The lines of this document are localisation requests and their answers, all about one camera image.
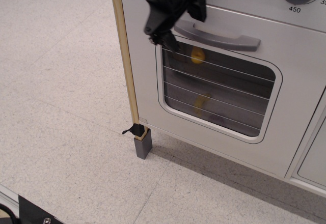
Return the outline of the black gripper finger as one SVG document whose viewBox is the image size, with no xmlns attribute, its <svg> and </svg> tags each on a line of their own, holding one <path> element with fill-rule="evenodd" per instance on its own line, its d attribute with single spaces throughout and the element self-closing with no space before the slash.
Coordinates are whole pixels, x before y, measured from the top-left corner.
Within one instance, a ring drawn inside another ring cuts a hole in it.
<svg viewBox="0 0 326 224">
<path fill-rule="evenodd" d="M 187 12 L 193 19 L 204 22 L 207 17 L 206 0 L 191 0 Z"/>
<path fill-rule="evenodd" d="M 179 45 L 172 32 L 158 33 L 155 35 L 155 40 L 157 44 L 161 45 L 162 47 L 172 52 L 179 51 Z"/>
</svg>

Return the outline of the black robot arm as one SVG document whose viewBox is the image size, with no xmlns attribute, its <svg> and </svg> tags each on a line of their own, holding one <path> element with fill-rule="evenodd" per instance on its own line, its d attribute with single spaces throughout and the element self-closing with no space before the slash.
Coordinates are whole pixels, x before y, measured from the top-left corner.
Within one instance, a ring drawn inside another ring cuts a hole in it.
<svg viewBox="0 0 326 224">
<path fill-rule="evenodd" d="M 206 19 L 206 0 L 146 0 L 150 13 L 144 27 L 154 45 L 161 45 L 172 52 L 179 50 L 179 45 L 171 28 L 179 18 L 188 12 L 193 19 L 204 22 Z"/>
</svg>

